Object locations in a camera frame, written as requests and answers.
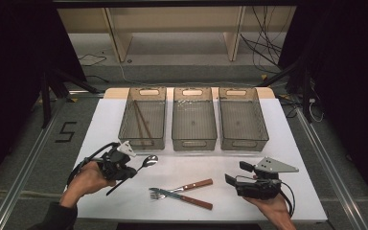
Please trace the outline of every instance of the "metal utensil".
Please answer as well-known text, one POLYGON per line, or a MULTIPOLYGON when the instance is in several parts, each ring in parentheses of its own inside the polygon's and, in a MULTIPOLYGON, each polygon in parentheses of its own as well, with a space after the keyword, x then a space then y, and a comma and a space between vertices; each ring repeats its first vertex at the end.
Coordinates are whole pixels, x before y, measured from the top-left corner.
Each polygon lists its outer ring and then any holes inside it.
MULTIPOLYGON (((158 161, 158 157, 156 155, 150 155, 150 156, 146 157, 145 160, 142 163, 142 166, 136 172, 138 173, 142 168, 154 165, 155 163, 157 163, 157 161, 158 161)), ((107 192, 106 195, 107 196, 110 195, 110 193, 112 193, 116 188, 118 188, 125 181, 127 181, 127 180, 125 179, 125 180, 121 181, 119 184, 117 184, 115 187, 113 187, 111 190, 109 190, 109 192, 107 192)))
MULTIPOLYGON (((206 185, 212 185, 212 184, 213 184, 212 179, 206 179, 206 180, 198 181, 196 183, 191 183, 191 184, 188 184, 188 185, 184 185, 184 186, 178 187, 178 188, 173 189, 173 190, 166 190, 166 191, 169 191, 171 193, 180 193, 180 192, 184 192, 184 191, 187 191, 187 190, 192 190, 192 189, 195 189, 195 188, 203 187, 203 186, 206 186, 206 185)), ((155 192, 150 192, 150 198, 151 199, 162 199, 162 198, 165 198, 165 197, 166 197, 165 195, 155 193, 155 192)))
POLYGON ((213 208, 212 203, 208 203, 208 202, 205 202, 205 201, 202 201, 202 200, 199 200, 199 199, 191 198, 191 197, 188 197, 188 196, 185 196, 185 195, 179 195, 179 194, 171 193, 169 191, 158 189, 158 188, 149 188, 149 189, 156 192, 156 193, 158 193, 158 194, 162 194, 164 196, 168 196, 168 197, 171 197, 171 198, 180 199, 180 200, 183 200, 185 202, 194 204, 196 206, 199 206, 199 207, 202 207, 202 208, 205 208, 205 209, 208 209, 208 210, 212 210, 212 208, 213 208))

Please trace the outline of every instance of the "black tape marking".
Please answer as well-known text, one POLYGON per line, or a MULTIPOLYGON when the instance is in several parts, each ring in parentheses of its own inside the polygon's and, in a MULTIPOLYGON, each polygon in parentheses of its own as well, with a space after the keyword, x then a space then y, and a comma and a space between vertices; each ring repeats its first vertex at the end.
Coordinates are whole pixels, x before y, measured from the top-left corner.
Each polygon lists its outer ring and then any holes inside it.
POLYGON ((70 134, 70 136, 68 137, 68 140, 56 140, 56 143, 66 143, 66 142, 71 142, 71 139, 73 139, 74 136, 74 131, 64 131, 65 127, 67 125, 75 125, 77 122, 65 122, 62 125, 61 131, 59 132, 59 134, 70 134))

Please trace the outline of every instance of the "knife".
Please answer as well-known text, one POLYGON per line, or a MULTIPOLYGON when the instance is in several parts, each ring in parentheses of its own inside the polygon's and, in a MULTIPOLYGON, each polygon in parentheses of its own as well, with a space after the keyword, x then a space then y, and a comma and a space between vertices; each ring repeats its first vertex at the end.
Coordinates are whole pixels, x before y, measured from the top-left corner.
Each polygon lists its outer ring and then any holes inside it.
POLYGON ((199 200, 199 199, 191 198, 191 197, 188 197, 188 196, 185 196, 185 195, 178 195, 178 194, 171 193, 169 191, 158 189, 158 188, 149 188, 149 189, 154 191, 154 192, 157 192, 158 194, 169 196, 171 198, 180 199, 180 200, 186 201, 188 203, 192 203, 194 205, 197 205, 199 207, 206 208, 206 209, 209 209, 209 210, 212 210, 212 207, 213 207, 212 203, 208 203, 208 202, 205 202, 205 201, 202 201, 202 200, 199 200))

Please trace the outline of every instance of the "brown utensil handle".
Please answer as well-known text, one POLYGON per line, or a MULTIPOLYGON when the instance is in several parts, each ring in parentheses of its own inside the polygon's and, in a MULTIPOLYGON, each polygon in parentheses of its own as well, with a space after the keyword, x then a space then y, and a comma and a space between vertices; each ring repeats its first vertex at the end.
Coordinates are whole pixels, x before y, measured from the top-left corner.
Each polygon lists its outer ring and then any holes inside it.
POLYGON ((212 206, 213 206, 212 203, 208 203, 208 202, 205 202, 205 201, 202 201, 202 200, 199 200, 199 199, 194 199, 194 198, 191 198, 191 197, 187 197, 187 196, 184 196, 184 195, 181 196, 181 200, 192 203, 192 204, 197 205, 197 206, 202 207, 202 208, 212 210, 212 206))
POLYGON ((183 189, 184 190, 191 190, 191 189, 194 189, 194 188, 202 187, 202 186, 205 186, 205 185, 211 185, 211 184, 213 184, 212 179, 206 179, 206 180, 198 181, 198 182, 193 183, 193 184, 184 185, 183 189))

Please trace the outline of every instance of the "white tabletop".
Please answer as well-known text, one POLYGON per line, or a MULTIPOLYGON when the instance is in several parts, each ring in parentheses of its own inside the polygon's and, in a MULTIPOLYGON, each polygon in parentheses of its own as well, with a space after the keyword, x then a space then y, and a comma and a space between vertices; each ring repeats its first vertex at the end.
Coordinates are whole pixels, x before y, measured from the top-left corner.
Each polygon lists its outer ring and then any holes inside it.
MULTIPOLYGON (((85 136, 76 165, 86 156, 110 142, 118 142, 119 127, 126 100, 101 99, 85 136)), ((146 156, 156 154, 159 162, 143 168, 112 194, 102 189, 93 195, 85 195, 79 201, 79 218, 105 219, 135 222, 258 222, 266 221, 252 204, 237 196, 235 188, 225 182, 224 175, 252 176, 240 169, 239 162, 259 163, 269 156, 297 167, 299 172, 280 173, 280 179, 294 192, 295 222, 323 222, 327 219, 318 195, 312 186, 307 169, 292 137, 280 103, 276 99, 261 99, 264 121, 270 140, 262 152, 223 151, 218 134, 214 151, 173 151, 172 116, 173 101, 168 100, 166 120, 166 147, 163 150, 139 152, 131 157, 128 166, 138 169, 146 156), (185 192, 183 195, 214 204, 212 211, 180 200, 165 198, 151 200, 149 188, 174 189, 176 187, 212 178, 213 185, 185 192)), ((218 103, 215 100, 217 126, 218 103)), ((285 194, 292 200, 286 186, 285 194)))

